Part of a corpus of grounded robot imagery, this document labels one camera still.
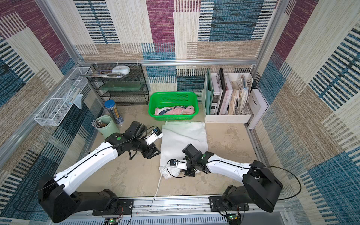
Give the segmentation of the white shirt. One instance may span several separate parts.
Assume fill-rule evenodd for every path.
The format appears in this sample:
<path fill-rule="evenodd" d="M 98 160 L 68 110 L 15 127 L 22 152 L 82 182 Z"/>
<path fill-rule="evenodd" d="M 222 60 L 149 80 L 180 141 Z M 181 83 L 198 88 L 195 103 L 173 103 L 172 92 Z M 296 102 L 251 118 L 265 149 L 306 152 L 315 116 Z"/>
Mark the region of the white shirt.
<path fill-rule="evenodd" d="M 165 179 L 178 176 L 179 169 L 171 169 L 171 159 L 182 160 L 182 150 L 192 144 L 197 150 L 205 153 L 208 150 L 207 133 L 204 122 L 166 122 L 162 126 L 159 171 Z"/>

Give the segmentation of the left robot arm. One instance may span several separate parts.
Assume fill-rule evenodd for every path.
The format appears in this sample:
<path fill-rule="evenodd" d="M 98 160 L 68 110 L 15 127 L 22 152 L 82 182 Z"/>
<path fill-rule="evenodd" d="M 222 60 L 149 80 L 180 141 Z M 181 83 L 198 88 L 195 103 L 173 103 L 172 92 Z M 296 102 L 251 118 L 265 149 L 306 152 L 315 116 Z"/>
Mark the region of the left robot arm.
<path fill-rule="evenodd" d="M 123 133 L 113 133 L 89 155 L 54 176 L 43 175 L 38 183 L 38 202 L 54 223 L 60 223 L 78 212 L 93 211 L 114 215 L 122 206 L 109 189 L 100 192 L 78 192 L 78 187 L 105 164 L 128 152 L 141 153 L 146 159 L 160 154 L 155 141 L 162 138 L 159 127 L 147 128 L 134 121 Z"/>

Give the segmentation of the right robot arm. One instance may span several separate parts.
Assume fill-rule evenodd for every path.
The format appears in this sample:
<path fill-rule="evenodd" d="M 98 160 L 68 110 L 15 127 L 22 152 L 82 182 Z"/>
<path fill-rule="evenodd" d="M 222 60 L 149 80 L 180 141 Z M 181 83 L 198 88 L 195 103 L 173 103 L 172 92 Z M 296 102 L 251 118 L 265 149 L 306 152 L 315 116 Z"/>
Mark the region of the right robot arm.
<path fill-rule="evenodd" d="M 194 176 L 197 171 L 202 171 L 224 175 L 242 183 L 241 186 L 228 186 L 213 203 L 215 210 L 243 210 L 246 204 L 252 203 L 265 212 L 273 212 L 283 185 L 262 162 L 234 162 L 212 152 L 201 153 L 192 144 L 182 152 L 187 161 L 185 175 Z"/>

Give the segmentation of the pink shark print shorts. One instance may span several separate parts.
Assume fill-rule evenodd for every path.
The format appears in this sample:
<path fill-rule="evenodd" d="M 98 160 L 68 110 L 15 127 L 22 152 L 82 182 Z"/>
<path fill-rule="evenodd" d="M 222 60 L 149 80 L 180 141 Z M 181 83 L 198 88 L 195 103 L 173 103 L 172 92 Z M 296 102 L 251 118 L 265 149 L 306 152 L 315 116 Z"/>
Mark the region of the pink shark print shorts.
<path fill-rule="evenodd" d="M 195 113 L 193 106 L 172 106 L 155 109 L 155 116 L 164 115 L 192 115 Z"/>

